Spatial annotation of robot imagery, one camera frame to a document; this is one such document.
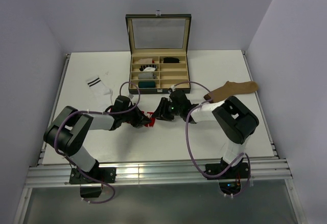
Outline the red white striped sock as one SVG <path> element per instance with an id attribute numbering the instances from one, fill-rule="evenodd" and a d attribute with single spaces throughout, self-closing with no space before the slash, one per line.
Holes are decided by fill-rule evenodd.
<path id="1" fill-rule="evenodd" d="M 152 117 L 153 112 L 151 112 L 151 111 L 143 111 L 143 110 L 142 110 L 142 113 L 143 113 L 147 118 L 149 118 L 149 119 L 151 120 L 151 122 L 145 124 L 145 127 L 153 127 L 154 124 L 155 124 L 155 121 L 156 121 L 156 119 Z"/>

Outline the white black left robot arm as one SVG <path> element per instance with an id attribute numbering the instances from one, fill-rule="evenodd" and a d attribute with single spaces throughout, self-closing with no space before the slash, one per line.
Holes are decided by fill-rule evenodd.
<path id="1" fill-rule="evenodd" d="M 93 183 L 100 176 L 99 162 L 83 146 L 87 133 L 90 130 L 114 131 L 123 123 L 140 128 L 151 123 L 151 119 L 129 97 L 121 95 L 103 112 L 83 112 L 66 106 L 46 129 L 43 141 L 82 170 L 84 180 Z"/>

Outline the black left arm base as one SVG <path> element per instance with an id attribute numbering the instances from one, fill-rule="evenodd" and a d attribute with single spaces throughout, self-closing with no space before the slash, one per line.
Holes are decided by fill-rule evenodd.
<path id="1" fill-rule="evenodd" d="M 115 196 L 115 189 L 111 184 L 115 183 L 115 177 L 115 167 L 100 167 L 90 172 L 72 168 L 68 183 L 70 185 L 81 185 L 80 196 L 91 202 L 100 197 L 104 187 L 110 188 L 111 196 L 109 200 L 112 200 Z"/>

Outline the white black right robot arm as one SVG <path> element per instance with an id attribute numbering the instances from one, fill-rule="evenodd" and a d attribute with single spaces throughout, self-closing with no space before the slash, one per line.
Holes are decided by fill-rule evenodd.
<path id="1" fill-rule="evenodd" d="M 180 116 L 186 124 L 218 122 L 229 139 L 222 157 L 224 163 L 221 172 L 227 178 L 238 173 L 238 163 L 242 160 L 248 138 L 255 132 L 259 120 L 237 97 L 230 96 L 217 103 L 193 104 L 183 91 L 175 90 L 168 98 L 161 98 L 152 117 L 173 121 L 176 116 Z"/>

